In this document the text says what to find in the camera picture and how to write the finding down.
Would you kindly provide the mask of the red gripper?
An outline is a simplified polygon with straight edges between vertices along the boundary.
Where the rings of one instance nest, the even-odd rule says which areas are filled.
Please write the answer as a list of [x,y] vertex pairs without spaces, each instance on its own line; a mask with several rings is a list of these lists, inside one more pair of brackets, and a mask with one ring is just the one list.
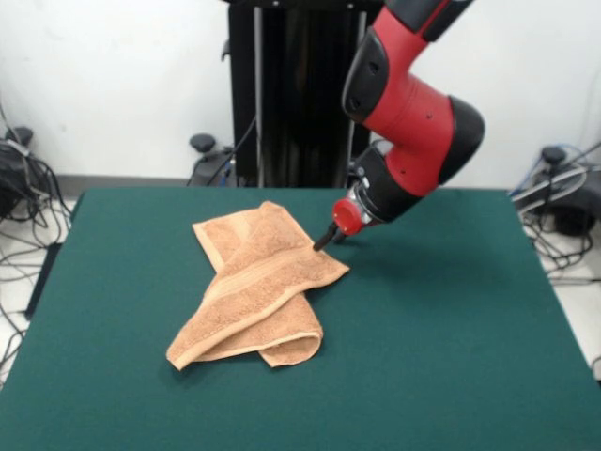
[[334,243],[342,243],[347,238],[346,235],[356,235],[364,227],[360,206],[348,197],[334,203],[332,219],[333,222],[328,226],[325,234],[314,243],[315,252],[324,249],[332,240]]

